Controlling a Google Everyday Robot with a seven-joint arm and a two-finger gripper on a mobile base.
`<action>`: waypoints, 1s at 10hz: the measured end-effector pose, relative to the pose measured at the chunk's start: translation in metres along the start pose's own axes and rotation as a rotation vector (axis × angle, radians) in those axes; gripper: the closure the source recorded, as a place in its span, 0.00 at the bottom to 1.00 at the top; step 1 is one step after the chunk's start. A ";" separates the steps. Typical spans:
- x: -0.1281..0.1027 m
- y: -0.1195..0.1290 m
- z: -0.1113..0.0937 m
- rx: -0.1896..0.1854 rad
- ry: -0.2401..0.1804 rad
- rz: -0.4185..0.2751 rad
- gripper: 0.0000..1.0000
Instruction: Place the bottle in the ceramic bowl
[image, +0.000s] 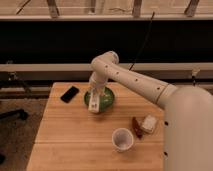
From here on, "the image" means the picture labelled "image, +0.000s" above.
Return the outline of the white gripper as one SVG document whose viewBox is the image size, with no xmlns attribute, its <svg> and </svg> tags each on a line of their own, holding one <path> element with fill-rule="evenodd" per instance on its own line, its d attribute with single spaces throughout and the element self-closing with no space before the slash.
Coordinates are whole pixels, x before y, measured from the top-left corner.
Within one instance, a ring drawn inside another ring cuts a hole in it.
<svg viewBox="0 0 213 171">
<path fill-rule="evenodd" d="M 92 113 L 99 113 L 100 112 L 100 92 L 93 88 L 90 91 L 90 99 L 89 99 L 89 106 L 88 106 L 88 110 Z"/>
</svg>

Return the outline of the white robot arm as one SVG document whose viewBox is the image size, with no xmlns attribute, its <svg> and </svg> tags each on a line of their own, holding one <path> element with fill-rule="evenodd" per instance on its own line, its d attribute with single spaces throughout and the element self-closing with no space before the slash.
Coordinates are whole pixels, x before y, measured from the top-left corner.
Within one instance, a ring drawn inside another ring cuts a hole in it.
<svg viewBox="0 0 213 171">
<path fill-rule="evenodd" d="M 177 87 L 118 65 L 108 51 L 91 62 L 90 86 L 112 79 L 164 111 L 163 171 L 213 171 L 213 95 L 197 86 Z"/>
</svg>

